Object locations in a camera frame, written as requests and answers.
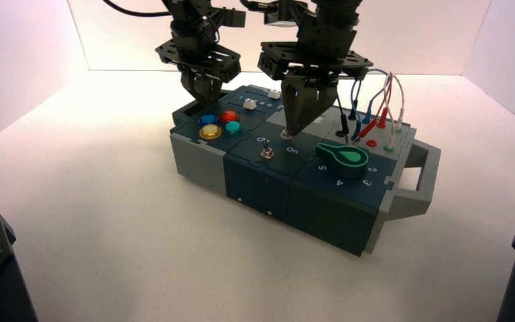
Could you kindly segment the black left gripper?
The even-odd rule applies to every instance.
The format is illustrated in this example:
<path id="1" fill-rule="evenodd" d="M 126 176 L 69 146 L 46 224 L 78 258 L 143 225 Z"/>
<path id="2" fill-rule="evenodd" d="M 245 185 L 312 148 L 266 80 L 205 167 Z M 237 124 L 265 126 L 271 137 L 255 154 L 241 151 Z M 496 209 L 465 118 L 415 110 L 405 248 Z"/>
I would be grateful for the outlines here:
<path id="1" fill-rule="evenodd" d="M 212 24 L 202 24 L 197 30 L 172 27 L 172 38 L 158 46 L 160 60 L 174 64 L 181 71 L 180 82 L 200 104 L 209 106 L 220 97 L 223 83 L 241 72 L 240 55 L 218 43 L 219 33 Z M 206 81 L 206 94 L 201 87 Z"/>

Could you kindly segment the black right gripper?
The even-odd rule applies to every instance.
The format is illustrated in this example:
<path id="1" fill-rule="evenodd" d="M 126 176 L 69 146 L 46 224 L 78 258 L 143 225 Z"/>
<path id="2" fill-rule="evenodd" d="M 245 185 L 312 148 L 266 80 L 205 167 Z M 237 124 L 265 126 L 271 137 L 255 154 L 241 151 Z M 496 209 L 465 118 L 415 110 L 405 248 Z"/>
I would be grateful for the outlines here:
<path id="1" fill-rule="evenodd" d="M 374 65 L 350 49 L 356 19 L 303 19 L 300 23 L 266 19 L 264 24 L 298 28 L 295 42 L 262 42 L 257 64 L 270 78 L 283 80 L 286 131 L 290 136 L 300 133 L 333 105 L 337 87 L 307 87 L 301 80 L 286 78 L 326 79 L 344 74 L 362 79 Z"/>

